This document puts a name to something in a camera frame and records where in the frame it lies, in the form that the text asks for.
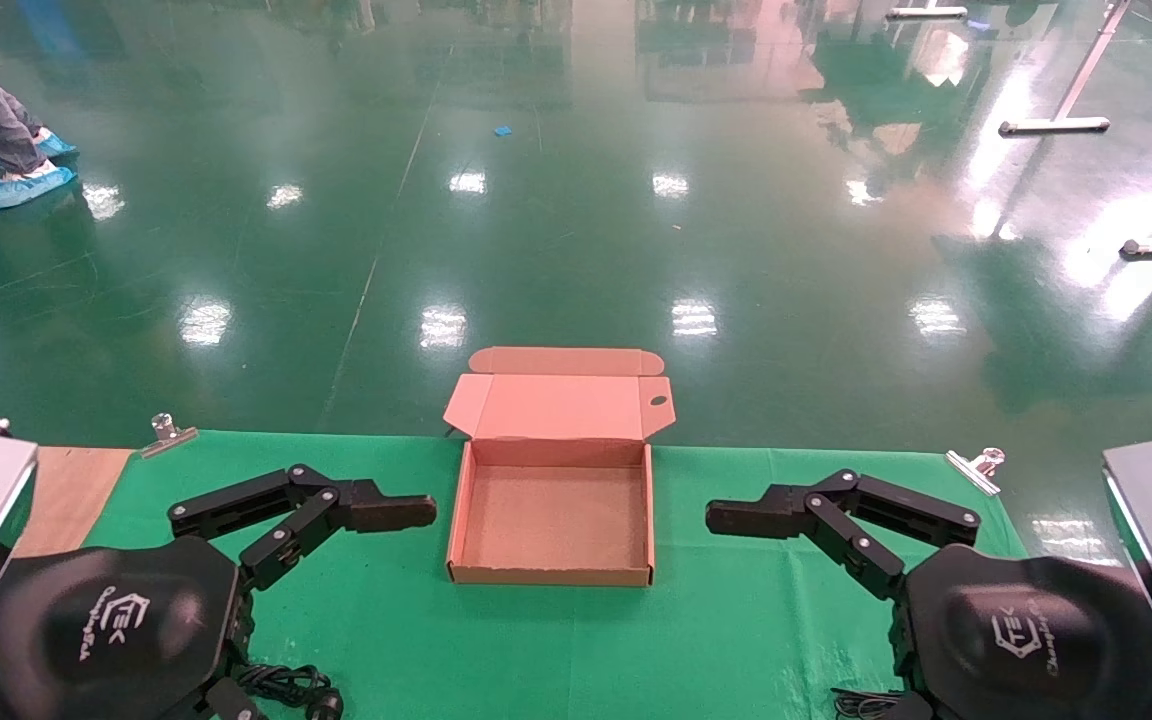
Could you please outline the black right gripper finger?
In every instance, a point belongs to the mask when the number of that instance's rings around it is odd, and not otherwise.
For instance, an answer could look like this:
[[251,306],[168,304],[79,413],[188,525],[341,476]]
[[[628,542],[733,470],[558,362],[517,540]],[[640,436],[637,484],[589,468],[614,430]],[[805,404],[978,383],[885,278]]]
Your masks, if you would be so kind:
[[717,536],[806,538],[870,594],[892,600],[904,561],[861,528],[863,521],[935,548],[973,546],[980,526],[977,511],[851,469],[812,486],[771,484],[756,501],[717,498],[705,510]]

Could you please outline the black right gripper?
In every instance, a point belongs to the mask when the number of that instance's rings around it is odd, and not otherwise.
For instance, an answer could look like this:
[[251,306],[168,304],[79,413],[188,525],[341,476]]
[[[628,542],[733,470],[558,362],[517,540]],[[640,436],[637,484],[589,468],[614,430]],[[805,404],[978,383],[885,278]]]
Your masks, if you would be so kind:
[[893,601],[884,720],[1147,719],[1152,607],[1126,569],[952,544]]

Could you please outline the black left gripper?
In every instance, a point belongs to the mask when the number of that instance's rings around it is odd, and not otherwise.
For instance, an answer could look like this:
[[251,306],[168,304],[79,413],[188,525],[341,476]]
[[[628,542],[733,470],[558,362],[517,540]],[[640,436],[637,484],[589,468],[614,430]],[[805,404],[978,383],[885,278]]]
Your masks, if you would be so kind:
[[232,675],[243,602],[197,538],[26,559],[0,582],[0,719],[268,719]]

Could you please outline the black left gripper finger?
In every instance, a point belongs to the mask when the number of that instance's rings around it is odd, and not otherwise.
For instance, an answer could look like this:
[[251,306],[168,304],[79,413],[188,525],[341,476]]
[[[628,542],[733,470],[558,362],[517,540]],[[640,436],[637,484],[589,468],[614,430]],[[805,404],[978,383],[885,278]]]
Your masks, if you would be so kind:
[[266,591],[339,530],[358,535],[397,532],[435,521],[429,495],[387,497],[376,480],[335,480],[297,464],[270,471],[169,507],[175,538],[206,541],[274,521],[238,553],[247,591]]

